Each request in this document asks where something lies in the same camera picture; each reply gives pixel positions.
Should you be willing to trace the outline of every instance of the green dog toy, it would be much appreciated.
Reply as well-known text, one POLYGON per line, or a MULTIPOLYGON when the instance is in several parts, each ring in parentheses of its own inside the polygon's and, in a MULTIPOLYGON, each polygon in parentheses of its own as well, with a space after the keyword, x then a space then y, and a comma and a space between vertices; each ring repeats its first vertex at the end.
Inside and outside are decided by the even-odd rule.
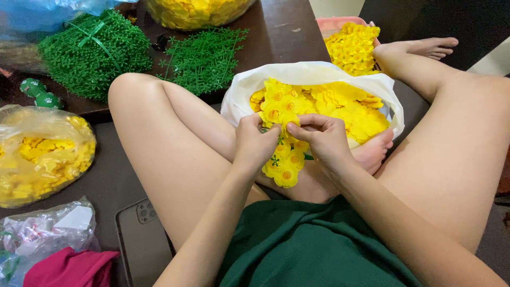
POLYGON ((34 104, 38 107, 63 109, 64 105, 59 97, 52 92, 46 91, 46 86, 41 81, 28 78, 20 86, 20 90, 31 98, 35 98, 34 104))

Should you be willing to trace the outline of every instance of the foot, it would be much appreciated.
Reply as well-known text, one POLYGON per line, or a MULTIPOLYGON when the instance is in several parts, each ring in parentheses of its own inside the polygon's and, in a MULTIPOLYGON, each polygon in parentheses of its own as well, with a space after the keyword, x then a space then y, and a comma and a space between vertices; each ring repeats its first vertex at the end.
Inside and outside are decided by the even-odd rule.
POLYGON ((352 156, 369 174, 374 175, 386 158, 386 152, 393 146, 393 131, 387 129, 362 146, 353 149, 352 156))
POLYGON ((458 45, 458 40, 449 38, 428 38, 416 41, 401 41, 393 42, 389 44, 382 44, 374 49, 374 58, 377 59, 377 55, 380 55, 387 49, 398 49, 402 52, 415 54, 423 57, 427 57, 434 60, 440 60, 446 55, 453 53, 452 49, 444 47, 455 47, 458 45))

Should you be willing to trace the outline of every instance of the pink cloth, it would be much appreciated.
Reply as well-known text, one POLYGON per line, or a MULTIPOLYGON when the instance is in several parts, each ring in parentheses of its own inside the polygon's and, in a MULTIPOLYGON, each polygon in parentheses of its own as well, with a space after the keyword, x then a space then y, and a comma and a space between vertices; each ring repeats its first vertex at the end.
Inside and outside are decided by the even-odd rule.
POLYGON ((25 275, 23 287, 109 287, 111 260, 119 254, 66 247, 36 263, 25 275))

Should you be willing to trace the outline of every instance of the pink basket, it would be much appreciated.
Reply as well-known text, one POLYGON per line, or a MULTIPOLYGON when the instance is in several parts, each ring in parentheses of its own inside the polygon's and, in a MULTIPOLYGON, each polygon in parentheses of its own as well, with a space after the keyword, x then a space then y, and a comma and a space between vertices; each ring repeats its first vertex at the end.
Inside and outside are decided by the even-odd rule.
MULTIPOLYGON (((334 33, 342 30, 342 26, 345 23, 352 22, 358 25, 368 26, 367 23, 359 17, 331 17, 331 18, 319 18, 317 24, 319 25, 322 38, 325 39, 334 33)), ((370 22, 370 26, 375 26, 374 22, 370 22)), ((374 47, 381 45, 377 38, 374 39, 374 47)))

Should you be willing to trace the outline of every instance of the hand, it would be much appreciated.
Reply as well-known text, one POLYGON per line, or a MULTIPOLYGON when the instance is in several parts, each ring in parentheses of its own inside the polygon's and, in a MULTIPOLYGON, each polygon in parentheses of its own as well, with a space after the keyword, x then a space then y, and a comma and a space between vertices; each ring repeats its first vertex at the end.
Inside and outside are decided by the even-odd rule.
POLYGON ((307 141, 315 162, 331 177, 338 165, 355 163, 347 143, 344 121, 319 114, 300 115, 301 127, 287 124, 287 130, 297 139, 307 141))
POLYGON ((236 129, 236 157, 234 164, 248 168, 254 176, 271 158, 282 133, 282 125, 273 124, 266 133, 260 133, 262 119, 257 113, 241 118, 236 129))

